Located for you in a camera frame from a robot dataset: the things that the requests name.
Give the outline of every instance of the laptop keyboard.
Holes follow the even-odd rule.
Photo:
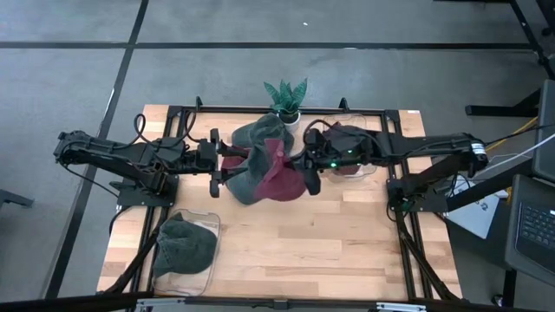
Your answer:
[[[520,236],[555,250],[555,215],[526,204],[520,213]]]

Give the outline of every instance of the dark green cloth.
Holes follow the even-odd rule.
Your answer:
[[[240,165],[235,166],[235,168],[247,168],[248,171],[227,180],[225,183],[229,191],[241,204],[252,205],[260,200],[260,198],[254,196],[255,190],[270,170],[272,162],[272,155],[268,153],[267,146],[264,143],[266,139],[282,140],[286,154],[289,154],[294,143],[293,136],[275,114],[266,114],[256,122],[235,130],[232,134],[232,144],[234,146],[251,149],[247,159]]]
[[[196,274],[212,264],[218,238],[210,230],[183,219],[180,213],[168,219],[156,238],[158,255],[154,260],[154,276],[168,272]]]

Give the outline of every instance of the wooden tabletop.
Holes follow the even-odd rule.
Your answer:
[[[162,136],[166,105],[146,105],[145,136]],[[418,111],[400,111],[405,136],[422,136]],[[198,114],[194,138],[206,137],[217,128],[231,144],[232,132],[260,117],[259,114]],[[300,129],[316,118],[302,116]],[[366,128],[381,130],[378,117],[364,117]],[[293,153],[302,140],[297,131]],[[411,172],[431,166],[429,158],[410,159]],[[400,245],[395,224],[386,217],[386,168],[362,181],[334,183],[322,179],[322,192],[291,202],[269,199],[255,205],[240,204],[224,186],[220,198],[211,198],[208,175],[181,175],[177,202],[172,211],[188,209],[219,215],[219,252],[212,279],[202,296],[405,300]],[[111,286],[135,256],[146,207],[136,206],[114,224],[98,290]],[[434,214],[420,213],[426,257],[441,280],[460,296],[460,285],[446,226]],[[146,289],[152,258],[143,267],[140,289]],[[422,296],[418,266],[412,259],[417,295]]]

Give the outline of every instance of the gray carpet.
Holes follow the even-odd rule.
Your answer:
[[[139,0],[3,1],[0,41],[126,41]],[[523,11],[537,33],[532,1]],[[151,1],[140,42],[525,42],[508,5],[413,1]],[[32,209],[0,211],[0,301],[37,298],[75,196],[78,179],[54,163],[61,131],[95,134],[120,66],[121,50],[0,49],[0,188],[34,198]],[[533,55],[380,50],[136,50],[108,137],[133,138],[145,104],[269,105],[262,81],[309,77],[305,104],[419,109],[428,134],[471,132],[491,140],[527,119],[464,115],[464,106],[512,105],[545,79]],[[514,153],[531,135],[495,151]],[[115,176],[99,172],[107,184]],[[95,292],[115,198],[90,195],[61,296]],[[503,271],[454,245],[463,294],[489,303]],[[516,305],[552,309],[546,287],[520,276]],[[184,307],[156,310],[179,310]],[[187,307],[188,310],[214,310]],[[245,308],[216,308],[244,310]]]

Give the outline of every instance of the white pot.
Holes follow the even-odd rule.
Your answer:
[[[297,131],[298,125],[300,124],[300,122],[301,122],[301,112],[298,112],[297,120],[295,120],[295,122],[291,122],[291,123],[284,122],[285,129],[287,129],[289,133],[294,134]]]

